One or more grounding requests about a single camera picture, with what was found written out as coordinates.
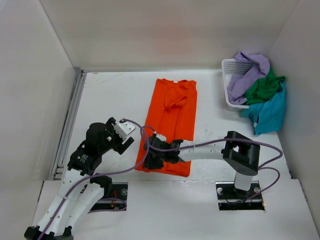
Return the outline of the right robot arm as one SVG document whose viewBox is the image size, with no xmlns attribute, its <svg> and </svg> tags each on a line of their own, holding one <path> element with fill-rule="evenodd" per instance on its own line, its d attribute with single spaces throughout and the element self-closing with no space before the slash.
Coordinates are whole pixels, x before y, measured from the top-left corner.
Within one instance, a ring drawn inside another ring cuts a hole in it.
<svg viewBox="0 0 320 240">
<path fill-rule="evenodd" d="M 165 163 L 177 165 L 194 160 L 221 160 L 235 170 L 234 188 L 247 193 L 253 177 L 258 174 L 260 145 L 236 131 L 228 131 L 223 141 L 201 143 L 185 139 L 168 142 L 166 137 L 154 133 L 144 144 L 149 149 L 142 167 L 147 170 L 160 170 Z"/>
</svg>

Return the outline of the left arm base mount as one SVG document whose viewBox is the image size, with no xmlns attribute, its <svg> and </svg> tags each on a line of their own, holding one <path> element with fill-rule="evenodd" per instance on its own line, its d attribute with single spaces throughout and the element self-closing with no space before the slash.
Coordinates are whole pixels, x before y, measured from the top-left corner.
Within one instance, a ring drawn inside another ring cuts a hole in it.
<svg viewBox="0 0 320 240">
<path fill-rule="evenodd" d="M 128 197 L 128 182 L 113 182 L 110 190 L 105 190 L 90 211 L 117 211 L 126 207 Z"/>
</svg>

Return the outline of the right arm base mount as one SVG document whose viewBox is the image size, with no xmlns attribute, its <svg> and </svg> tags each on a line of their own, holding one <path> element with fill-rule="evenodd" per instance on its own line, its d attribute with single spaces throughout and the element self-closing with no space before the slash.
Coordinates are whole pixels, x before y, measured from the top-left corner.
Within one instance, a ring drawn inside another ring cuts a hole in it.
<svg viewBox="0 0 320 240">
<path fill-rule="evenodd" d="M 218 208 L 220 211 L 264 211 L 265 204 L 258 181 L 253 181 L 249 191 L 235 188 L 234 182 L 216 182 Z"/>
</svg>

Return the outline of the orange t shirt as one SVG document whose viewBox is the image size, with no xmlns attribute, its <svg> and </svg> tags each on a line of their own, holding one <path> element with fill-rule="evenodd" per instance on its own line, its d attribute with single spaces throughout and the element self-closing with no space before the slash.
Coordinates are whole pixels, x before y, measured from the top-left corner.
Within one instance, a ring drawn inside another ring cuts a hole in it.
<svg viewBox="0 0 320 240">
<path fill-rule="evenodd" d="M 197 112 L 197 82 L 157 79 L 145 120 L 158 134 L 173 140 L 194 140 Z"/>
</svg>

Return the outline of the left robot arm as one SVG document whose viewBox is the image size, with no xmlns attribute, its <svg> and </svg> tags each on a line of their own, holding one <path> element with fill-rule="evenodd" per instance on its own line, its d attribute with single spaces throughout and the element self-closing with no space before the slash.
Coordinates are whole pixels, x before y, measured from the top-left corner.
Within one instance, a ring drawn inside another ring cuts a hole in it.
<svg viewBox="0 0 320 240">
<path fill-rule="evenodd" d="M 134 142 L 134 130 L 132 123 L 113 117 L 90 124 L 85 140 L 70 156 L 57 195 L 38 224 L 26 229 L 25 239 L 72 240 L 76 225 L 111 191 L 112 179 L 95 172 L 102 156 L 110 150 L 123 154 Z"/>
</svg>

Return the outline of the green t shirt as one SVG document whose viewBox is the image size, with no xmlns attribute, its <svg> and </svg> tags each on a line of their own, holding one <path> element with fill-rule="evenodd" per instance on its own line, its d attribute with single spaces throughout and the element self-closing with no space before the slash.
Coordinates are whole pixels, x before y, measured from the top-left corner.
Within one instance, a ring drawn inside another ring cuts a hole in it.
<svg viewBox="0 0 320 240">
<path fill-rule="evenodd" d="M 269 101 L 279 90 L 280 83 L 286 79 L 285 75 L 276 76 L 270 68 L 268 74 L 257 79 L 254 84 L 245 92 L 245 105 L 265 103 Z"/>
</svg>

